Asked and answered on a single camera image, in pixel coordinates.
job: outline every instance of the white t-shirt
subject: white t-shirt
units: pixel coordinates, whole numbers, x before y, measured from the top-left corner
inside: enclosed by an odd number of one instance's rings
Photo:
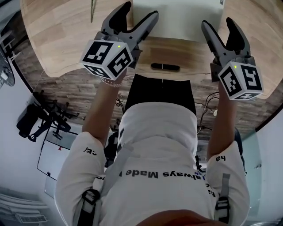
[[[229,224],[243,224],[249,212],[249,192],[237,143],[212,157],[202,175],[194,169],[196,127],[196,116],[175,104],[142,103],[127,110],[119,127],[119,143],[131,145],[133,156],[102,198],[99,225],[135,226],[155,213],[182,209],[214,219],[223,173],[230,174]],[[68,226],[83,192],[104,174],[105,162],[100,141],[81,133],[62,167],[55,194]]]

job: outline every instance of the person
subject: person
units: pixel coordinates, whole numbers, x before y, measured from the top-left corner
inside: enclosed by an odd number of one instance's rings
[[[82,194],[105,183],[104,144],[126,72],[103,79],[57,180],[55,201],[68,226]],[[100,226],[226,225],[215,217],[224,174],[229,175],[229,225],[249,212],[243,163],[234,141],[237,102],[219,83],[219,105],[210,137],[206,175],[195,168],[197,117],[190,81],[135,75],[119,125],[118,155],[131,149],[117,181],[100,198]]]

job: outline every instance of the forearm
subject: forearm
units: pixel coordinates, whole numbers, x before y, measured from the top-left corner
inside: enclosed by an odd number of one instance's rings
[[[229,100],[222,85],[219,85],[219,104],[212,134],[208,144],[207,157],[220,154],[234,141],[237,102]]]
[[[105,145],[119,88],[100,83],[94,102],[84,120],[82,132],[89,132]]]

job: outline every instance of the beaded bracelet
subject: beaded bracelet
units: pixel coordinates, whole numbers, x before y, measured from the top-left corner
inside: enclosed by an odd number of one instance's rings
[[[111,80],[109,79],[105,79],[105,78],[101,78],[100,79],[103,83],[111,86],[111,87],[120,87],[122,86],[122,83],[115,83],[115,82],[112,82]]]

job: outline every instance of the person's chin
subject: person's chin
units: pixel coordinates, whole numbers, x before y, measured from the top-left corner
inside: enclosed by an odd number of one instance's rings
[[[190,210],[170,210],[159,212],[143,220],[137,226],[226,226],[226,224],[207,219]]]

